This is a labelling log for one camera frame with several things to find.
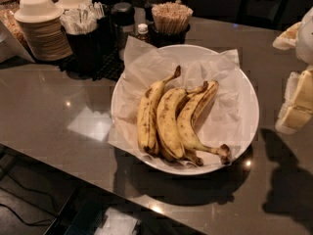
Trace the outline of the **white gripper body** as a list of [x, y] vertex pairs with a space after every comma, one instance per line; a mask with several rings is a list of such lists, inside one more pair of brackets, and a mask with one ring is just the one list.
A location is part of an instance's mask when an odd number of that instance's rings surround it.
[[300, 22], [295, 40], [295, 53], [299, 60], [313, 65], [313, 7]]

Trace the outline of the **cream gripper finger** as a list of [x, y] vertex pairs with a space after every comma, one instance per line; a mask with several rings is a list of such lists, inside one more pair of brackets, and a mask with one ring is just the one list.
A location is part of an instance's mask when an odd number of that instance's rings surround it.
[[297, 34], [301, 22], [294, 23], [273, 41], [273, 47], [280, 50], [289, 50], [296, 46]]
[[287, 81], [285, 102], [276, 122], [276, 129], [293, 134], [313, 117], [313, 70], [292, 72]]

